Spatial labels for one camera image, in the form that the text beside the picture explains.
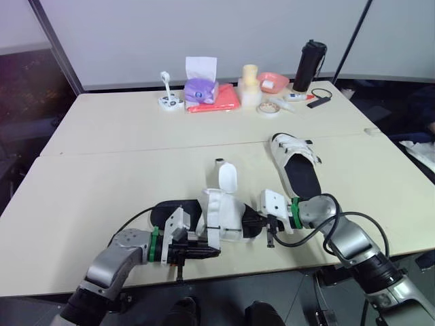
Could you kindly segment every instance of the white shoe upper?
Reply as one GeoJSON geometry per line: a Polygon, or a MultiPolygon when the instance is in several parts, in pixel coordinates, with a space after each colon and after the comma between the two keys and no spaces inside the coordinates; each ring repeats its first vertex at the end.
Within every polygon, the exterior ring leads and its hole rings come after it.
{"type": "Polygon", "coordinates": [[[278,134],[274,139],[269,141],[269,145],[275,165],[277,166],[281,180],[284,183],[285,190],[290,197],[297,197],[298,194],[294,193],[287,173],[285,172],[285,166],[287,165],[288,160],[294,154],[300,154],[310,161],[312,165],[315,165],[319,162],[319,158],[309,148],[306,141],[297,139],[288,134],[278,134]]]}

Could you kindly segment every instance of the table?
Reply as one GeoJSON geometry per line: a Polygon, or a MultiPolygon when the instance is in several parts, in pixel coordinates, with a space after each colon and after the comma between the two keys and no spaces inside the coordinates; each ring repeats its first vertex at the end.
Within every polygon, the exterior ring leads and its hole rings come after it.
{"type": "MultiPolygon", "coordinates": [[[[253,107],[231,112],[166,112],[157,104],[165,92],[82,94],[41,155],[253,143],[267,141],[277,130],[307,138],[376,128],[330,82],[313,82],[312,88],[330,90],[332,100],[315,109],[308,108],[307,102],[294,103],[296,113],[282,111],[274,119],[262,117],[253,107]]],[[[288,92],[286,88],[278,96],[288,92]]]]}
{"type": "MultiPolygon", "coordinates": [[[[434,188],[385,135],[311,140],[323,162],[316,166],[322,190],[334,194],[344,210],[377,219],[389,236],[392,255],[435,247],[434,188]]],[[[125,220],[163,200],[196,198],[206,187],[215,158],[237,167],[235,195],[247,204],[253,206],[265,188],[284,194],[265,147],[257,142],[36,159],[0,218],[0,296],[74,291],[125,220]]],[[[373,225],[353,220],[382,248],[373,225]]],[[[151,228],[146,217],[131,226],[151,228]]],[[[296,241],[306,233],[282,237],[296,241]]],[[[184,276],[211,278],[336,263],[321,242],[317,235],[296,249],[268,249],[263,232],[248,244],[223,242],[217,258],[187,261],[184,276]]],[[[174,280],[174,268],[148,264],[136,267],[126,285],[174,280]]]]}

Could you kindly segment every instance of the tissue box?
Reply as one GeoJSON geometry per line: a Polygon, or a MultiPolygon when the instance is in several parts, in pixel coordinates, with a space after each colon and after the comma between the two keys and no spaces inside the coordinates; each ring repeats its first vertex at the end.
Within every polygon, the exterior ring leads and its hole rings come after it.
{"type": "Polygon", "coordinates": [[[218,87],[217,81],[192,78],[184,86],[184,98],[189,102],[213,104],[218,97],[218,87]]]}

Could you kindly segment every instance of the black cable wire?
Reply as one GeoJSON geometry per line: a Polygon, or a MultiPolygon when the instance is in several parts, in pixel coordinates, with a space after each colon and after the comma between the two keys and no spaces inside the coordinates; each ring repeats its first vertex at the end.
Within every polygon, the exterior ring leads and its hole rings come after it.
{"type": "Polygon", "coordinates": [[[328,98],[331,98],[331,97],[332,97],[332,93],[331,93],[331,91],[329,91],[329,90],[326,90],[326,89],[324,89],[324,88],[313,88],[313,89],[311,90],[311,94],[314,95],[314,96],[317,97],[317,98],[323,98],[323,96],[319,96],[319,95],[317,95],[316,93],[314,93],[315,90],[323,90],[324,92],[328,93],[328,95],[329,95],[329,96],[325,96],[325,97],[328,97],[328,98]]]}
{"type": "Polygon", "coordinates": [[[328,224],[329,222],[331,222],[333,219],[335,219],[336,217],[330,217],[329,219],[326,219],[325,221],[323,221],[321,224],[319,224],[319,226],[317,226],[308,236],[306,236],[305,238],[303,238],[301,241],[295,242],[295,243],[287,243],[282,241],[280,238],[278,238],[276,233],[272,233],[273,238],[281,245],[284,247],[288,247],[288,248],[294,248],[294,247],[299,247],[302,246],[303,244],[305,244],[308,240],[310,240],[312,237],[314,237],[314,235],[316,235],[316,233],[318,233],[318,231],[320,231],[326,224],[328,224]]]}
{"type": "Polygon", "coordinates": [[[125,222],[121,228],[118,229],[118,231],[116,231],[114,233],[113,236],[111,236],[109,244],[107,246],[109,246],[112,242],[112,240],[114,239],[115,235],[118,234],[119,232],[121,232],[123,229],[125,229],[125,227],[130,224],[131,222],[133,222],[136,218],[138,218],[139,216],[141,216],[142,214],[145,214],[146,212],[152,211],[153,209],[167,209],[167,208],[171,208],[171,207],[179,207],[179,206],[153,206],[153,207],[149,207],[147,209],[144,209],[141,212],[138,212],[135,216],[133,216],[132,218],[130,218],[127,222],[125,222]]]}
{"type": "Polygon", "coordinates": [[[362,306],[360,326],[366,326],[367,310],[368,310],[368,301],[365,300],[364,305],[362,306]]]}
{"type": "Polygon", "coordinates": [[[355,215],[355,216],[360,216],[360,217],[364,217],[365,219],[369,220],[370,222],[372,222],[377,229],[379,230],[379,232],[382,235],[382,239],[383,239],[383,244],[385,246],[385,256],[387,258],[389,258],[389,242],[388,242],[388,237],[387,234],[385,233],[385,231],[383,230],[383,228],[381,227],[381,224],[379,224],[373,217],[368,216],[367,214],[364,213],[359,213],[359,212],[344,212],[344,213],[340,213],[341,216],[347,216],[347,215],[355,215]]]}
{"type": "Polygon", "coordinates": [[[319,295],[317,294],[317,283],[316,283],[315,277],[316,276],[315,276],[315,273],[314,273],[313,274],[313,285],[314,285],[315,301],[317,302],[317,310],[321,311],[319,295]]]}
{"type": "Polygon", "coordinates": [[[324,243],[322,244],[322,247],[324,248],[324,251],[326,251],[327,253],[329,253],[330,255],[335,256],[335,253],[333,253],[331,250],[328,249],[328,242],[331,240],[332,235],[334,234],[335,230],[337,229],[338,226],[338,221],[340,219],[340,204],[338,203],[337,199],[331,195],[331,194],[322,194],[322,196],[327,196],[329,198],[332,199],[332,201],[334,202],[335,205],[335,221],[334,221],[334,225],[332,226],[331,230],[328,232],[328,234],[326,235],[325,239],[324,239],[324,243]]]}
{"type": "MultiPolygon", "coordinates": [[[[364,217],[366,219],[368,219],[370,222],[372,222],[377,229],[379,230],[379,232],[382,235],[382,239],[384,242],[384,246],[385,246],[385,256],[387,258],[389,258],[389,242],[388,242],[388,237],[387,234],[385,233],[385,231],[383,230],[383,228],[381,227],[381,225],[372,217],[368,216],[367,214],[364,213],[359,213],[359,212],[344,212],[344,213],[339,213],[338,216],[347,216],[347,215],[355,215],[355,216],[360,216],[360,217],[364,217]]],[[[332,220],[335,220],[335,222],[337,221],[336,219],[336,215],[330,217],[329,219],[326,219],[325,221],[323,221],[321,224],[319,224],[308,236],[306,236],[305,238],[303,238],[302,240],[298,241],[298,242],[294,242],[294,243],[288,243],[288,242],[284,242],[282,241],[280,238],[278,238],[277,233],[273,233],[271,232],[271,230],[269,230],[269,232],[272,233],[273,238],[281,245],[287,248],[294,248],[294,247],[299,247],[304,245],[308,240],[310,240],[312,237],[314,237],[314,235],[316,235],[316,233],[318,233],[318,231],[320,231],[326,224],[328,224],[329,222],[331,222],[332,220]]]]}

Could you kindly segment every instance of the white cloth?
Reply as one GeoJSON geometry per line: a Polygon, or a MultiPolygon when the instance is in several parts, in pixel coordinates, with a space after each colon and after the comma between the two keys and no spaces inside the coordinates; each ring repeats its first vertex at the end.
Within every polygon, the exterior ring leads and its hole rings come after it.
{"type": "Polygon", "coordinates": [[[204,189],[198,198],[203,211],[196,227],[196,235],[204,236],[210,247],[219,249],[219,239],[243,240],[242,216],[245,204],[220,189],[204,189]]]}
{"type": "Polygon", "coordinates": [[[414,156],[421,163],[426,165],[435,173],[435,143],[414,143],[412,141],[401,141],[400,144],[406,147],[406,151],[414,156]]]}

